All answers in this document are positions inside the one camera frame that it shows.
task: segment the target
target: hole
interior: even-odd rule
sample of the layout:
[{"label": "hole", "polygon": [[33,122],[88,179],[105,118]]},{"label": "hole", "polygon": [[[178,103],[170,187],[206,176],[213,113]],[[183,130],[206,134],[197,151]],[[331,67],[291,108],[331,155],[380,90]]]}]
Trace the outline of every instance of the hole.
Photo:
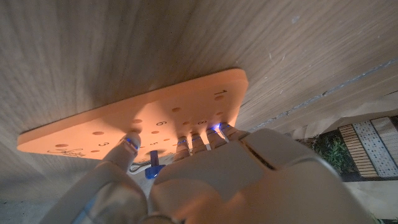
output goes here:
[{"label": "hole", "polygon": [[165,151],[166,151],[166,149],[158,149],[158,150],[157,150],[157,153],[158,153],[158,154],[161,154],[161,153],[163,153],[163,152],[165,152]]},{"label": "hole", "polygon": [[68,147],[69,145],[68,144],[57,144],[57,145],[55,145],[55,147]]},{"label": "hole", "polygon": [[214,98],[214,100],[218,101],[218,100],[222,100],[224,99],[224,96],[217,96],[216,98]]},{"label": "hole", "polygon": [[141,119],[134,119],[134,120],[132,121],[133,124],[139,124],[139,123],[141,123],[141,122],[142,122]]},{"label": "hole", "polygon": [[179,112],[181,110],[181,108],[173,108],[172,111],[173,112]]},{"label": "hole", "polygon": [[102,135],[102,134],[104,134],[104,132],[102,132],[102,131],[95,131],[95,132],[93,132],[93,134],[94,134],[94,135]]}]

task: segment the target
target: printed number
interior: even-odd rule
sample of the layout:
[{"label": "printed number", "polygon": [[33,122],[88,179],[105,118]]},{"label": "printed number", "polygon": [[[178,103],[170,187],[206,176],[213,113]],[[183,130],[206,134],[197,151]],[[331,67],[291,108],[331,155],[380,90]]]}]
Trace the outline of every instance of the printed number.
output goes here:
[{"label": "printed number", "polygon": [[156,125],[160,126],[160,125],[163,125],[163,124],[167,124],[167,122],[166,121],[162,121],[162,122],[157,123]]},{"label": "printed number", "polygon": [[226,93],[226,92],[228,92],[228,91],[226,91],[226,90],[223,90],[222,92],[215,93],[214,95],[217,95],[217,94],[222,94],[222,93]]}]

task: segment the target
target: wood grain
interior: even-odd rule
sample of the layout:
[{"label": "wood grain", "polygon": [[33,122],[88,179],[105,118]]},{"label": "wood grain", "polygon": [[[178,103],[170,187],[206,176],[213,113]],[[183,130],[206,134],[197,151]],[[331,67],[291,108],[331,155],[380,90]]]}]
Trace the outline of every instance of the wood grain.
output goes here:
[{"label": "wood grain", "polygon": [[97,163],[18,152],[24,131],[232,67],[247,130],[398,57],[397,34],[395,1],[1,1],[0,197],[58,197]]}]

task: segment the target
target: blue led light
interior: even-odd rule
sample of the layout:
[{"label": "blue led light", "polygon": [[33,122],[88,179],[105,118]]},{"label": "blue led light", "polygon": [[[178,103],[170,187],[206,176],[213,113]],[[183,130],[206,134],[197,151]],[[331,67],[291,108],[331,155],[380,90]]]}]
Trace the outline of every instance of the blue led light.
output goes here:
[{"label": "blue led light", "polygon": [[220,125],[221,125],[221,123],[220,123],[220,124],[216,124],[216,125],[214,125],[213,129],[219,128],[219,127],[220,127]]}]

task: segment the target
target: patterned tile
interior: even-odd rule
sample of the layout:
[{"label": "patterned tile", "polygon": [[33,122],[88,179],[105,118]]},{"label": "patterned tile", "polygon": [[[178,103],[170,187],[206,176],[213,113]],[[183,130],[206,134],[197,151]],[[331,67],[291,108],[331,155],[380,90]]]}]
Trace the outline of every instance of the patterned tile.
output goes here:
[{"label": "patterned tile", "polygon": [[353,124],[356,134],[381,177],[398,176],[398,168],[370,121]]}]

